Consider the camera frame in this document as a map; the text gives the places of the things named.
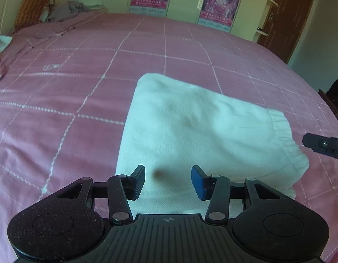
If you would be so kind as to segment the orange striped pillow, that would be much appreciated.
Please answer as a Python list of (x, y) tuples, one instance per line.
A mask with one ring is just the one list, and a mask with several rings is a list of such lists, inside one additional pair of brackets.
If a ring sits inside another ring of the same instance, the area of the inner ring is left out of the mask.
[(45, 10), (48, 14), (51, 13), (55, 6), (55, 0), (23, 0), (16, 15), (13, 31), (18, 32), (23, 28), (39, 24), (42, 13)]

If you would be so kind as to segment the white pants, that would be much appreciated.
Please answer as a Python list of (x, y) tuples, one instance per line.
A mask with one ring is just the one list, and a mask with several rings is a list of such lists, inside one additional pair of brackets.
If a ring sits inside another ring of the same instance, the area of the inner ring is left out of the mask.
[(133, 214), (205, 214), (191, 182), (195, 165), (233, 182), (256, 178), (295, 197), (309, 167), (278, 110), (265, 109), (161, 74), (137, 82), (121, 139), (117, 174), (139, 165), (145, 183)]

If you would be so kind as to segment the pink checked bed sheet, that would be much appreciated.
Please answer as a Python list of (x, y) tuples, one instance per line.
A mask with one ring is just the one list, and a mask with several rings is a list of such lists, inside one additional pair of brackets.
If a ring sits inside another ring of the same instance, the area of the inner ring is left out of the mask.
[(277, 109), (295, 142), (338, 136), (325, 101), (269, 50), (212, 28), (130, 14), (81, 13), (13, 36), (0, 55), (0, 262), (19, 211), (116, 168), (138, 79), (160, 73)]

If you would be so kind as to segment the patterned white brown pillow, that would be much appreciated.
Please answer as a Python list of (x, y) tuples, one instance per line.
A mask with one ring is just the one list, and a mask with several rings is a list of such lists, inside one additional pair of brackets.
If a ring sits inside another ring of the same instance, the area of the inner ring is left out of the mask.
[(3, 52), (8, 47), (11, 41), (12, 41), (11, 36), (0, 35), (0, 53)]

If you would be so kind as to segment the white wall shelf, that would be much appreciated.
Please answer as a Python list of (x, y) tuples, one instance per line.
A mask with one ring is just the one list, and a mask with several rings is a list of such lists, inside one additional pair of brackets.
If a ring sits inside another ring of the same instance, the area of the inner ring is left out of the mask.
[(263, 10), (262, 17), (259, 22), (259, 26), (257, 27), (257, 30), (256, 30), (257, 34), (261, 34), (262, 36), (269, 36), (269, 34), (263, 30), (263, 26), (267, 20), (269, 10), (271, 8), (277, 8), (277, 7), (278, 7), (278, 4), (274, 0), (267, 0), (265, 9)]

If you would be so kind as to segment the pink poster right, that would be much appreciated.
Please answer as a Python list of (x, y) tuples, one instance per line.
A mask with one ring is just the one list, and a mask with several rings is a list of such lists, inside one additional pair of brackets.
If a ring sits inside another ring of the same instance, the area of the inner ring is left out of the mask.
[(240, 0), (203, 0), (198, 24), (230, 32)]

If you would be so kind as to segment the grey crumpled cloth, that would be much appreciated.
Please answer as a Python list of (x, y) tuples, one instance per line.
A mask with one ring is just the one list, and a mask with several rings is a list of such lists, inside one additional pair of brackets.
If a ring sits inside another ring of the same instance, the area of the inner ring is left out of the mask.
[(61, 22), (76, 17), (80, 12), (106, 11), (103, 5), (85, 5), (77, 1), (67, 1), (55, 7), (47, 16), (45, 22)]

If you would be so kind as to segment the brown wooden door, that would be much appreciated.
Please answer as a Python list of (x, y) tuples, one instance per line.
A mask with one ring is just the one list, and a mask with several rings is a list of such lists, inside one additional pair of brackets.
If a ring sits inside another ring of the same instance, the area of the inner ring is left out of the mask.
[(313, 0), (273, 0), (257, 43), (287, 63), (306, 24)]

